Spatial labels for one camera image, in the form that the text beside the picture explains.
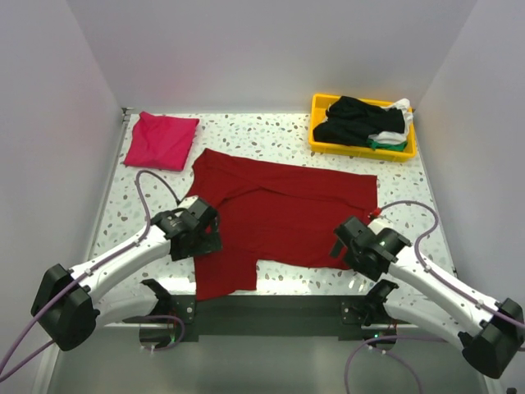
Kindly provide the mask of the dark red t shirt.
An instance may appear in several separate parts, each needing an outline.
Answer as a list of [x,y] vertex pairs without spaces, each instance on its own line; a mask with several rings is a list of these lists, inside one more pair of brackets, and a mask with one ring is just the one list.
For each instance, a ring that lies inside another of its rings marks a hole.
[[377,177],[239,158],[205,149],[193,164],[190,196],[214,207],[222,249],[195,258],[196,297],[256,288],[260,260],[346,270],[330,252],[351,216],[368,223]]

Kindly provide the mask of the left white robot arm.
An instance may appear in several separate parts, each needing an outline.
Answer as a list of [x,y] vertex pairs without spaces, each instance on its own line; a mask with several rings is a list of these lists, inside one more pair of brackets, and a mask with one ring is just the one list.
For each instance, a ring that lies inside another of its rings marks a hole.
[[217,209],[198,196],[148,216],[142,230],[99,257],[72,268],[49,268],[31,314],[63,351],[111,323],[142,317],[161,322],[170,312],[171,295],[157,281],[146,279],[119,296],[109,292],[158,259],[179,261],[221,250],[219,223]]

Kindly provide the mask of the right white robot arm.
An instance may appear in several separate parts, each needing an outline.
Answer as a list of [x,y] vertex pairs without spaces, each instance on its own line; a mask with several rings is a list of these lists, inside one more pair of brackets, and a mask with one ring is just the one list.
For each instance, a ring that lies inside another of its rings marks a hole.
[[358,311],[365,324],[389,317],[411,323],[459,349],[479,373],[502,376],[524,343],[518,303],[461,282],[380,218],[364,224],[352,216],[334,233],[331,256],[374,283]]

